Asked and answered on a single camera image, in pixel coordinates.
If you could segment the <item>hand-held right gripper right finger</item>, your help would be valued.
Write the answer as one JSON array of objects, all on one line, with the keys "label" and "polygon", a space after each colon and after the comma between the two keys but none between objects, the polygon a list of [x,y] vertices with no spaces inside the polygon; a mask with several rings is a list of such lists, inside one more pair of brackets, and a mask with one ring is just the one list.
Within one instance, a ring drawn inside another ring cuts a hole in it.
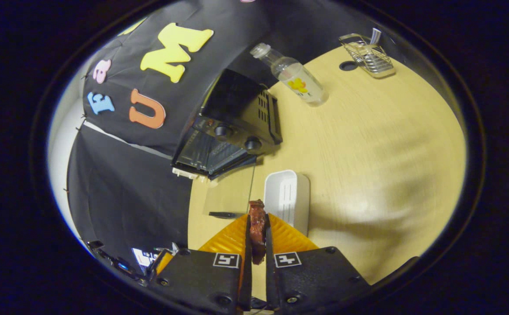
[{"label": "hand-held right gripper right finger", "polygon": [[267,214],[266,296],[276,314],[333,314],[372,287],[335,246],[319,247]]}]

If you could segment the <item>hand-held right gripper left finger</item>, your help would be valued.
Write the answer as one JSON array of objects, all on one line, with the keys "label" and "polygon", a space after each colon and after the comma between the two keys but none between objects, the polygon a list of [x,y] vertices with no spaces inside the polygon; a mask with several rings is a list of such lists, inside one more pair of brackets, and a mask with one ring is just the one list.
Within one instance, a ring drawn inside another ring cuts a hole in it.
[{"label": "hand-held right gripper left finger", "polygon": [[179,249],[159,274],[159,295],[192,314],[251,308],[250,217],[244,214],[197,250]]}]

